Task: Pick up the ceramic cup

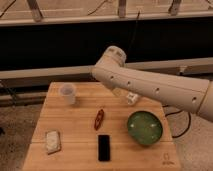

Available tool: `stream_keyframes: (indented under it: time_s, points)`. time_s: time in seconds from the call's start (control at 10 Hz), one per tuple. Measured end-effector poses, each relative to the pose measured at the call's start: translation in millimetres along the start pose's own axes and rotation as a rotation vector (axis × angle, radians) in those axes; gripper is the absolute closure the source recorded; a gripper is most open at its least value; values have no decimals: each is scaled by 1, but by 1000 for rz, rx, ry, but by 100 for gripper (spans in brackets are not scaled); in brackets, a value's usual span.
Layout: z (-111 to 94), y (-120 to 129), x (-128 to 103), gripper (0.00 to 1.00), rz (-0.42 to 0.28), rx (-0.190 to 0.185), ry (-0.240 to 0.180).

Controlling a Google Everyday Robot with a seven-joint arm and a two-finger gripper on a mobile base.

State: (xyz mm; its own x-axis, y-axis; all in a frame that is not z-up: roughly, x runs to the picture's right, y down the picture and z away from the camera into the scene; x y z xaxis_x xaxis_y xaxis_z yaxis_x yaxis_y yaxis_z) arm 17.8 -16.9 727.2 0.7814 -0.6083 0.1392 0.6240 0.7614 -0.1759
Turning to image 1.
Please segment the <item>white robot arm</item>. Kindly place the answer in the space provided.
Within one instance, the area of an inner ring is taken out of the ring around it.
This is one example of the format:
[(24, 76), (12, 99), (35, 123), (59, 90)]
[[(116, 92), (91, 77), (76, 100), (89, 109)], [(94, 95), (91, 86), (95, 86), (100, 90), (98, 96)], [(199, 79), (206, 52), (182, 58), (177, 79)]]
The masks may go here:
[(91, 74), (109, 89), (125, 89), (213, 122), (213, 81), (129, 69), (126, 58), (121, 48), (109, 46)]

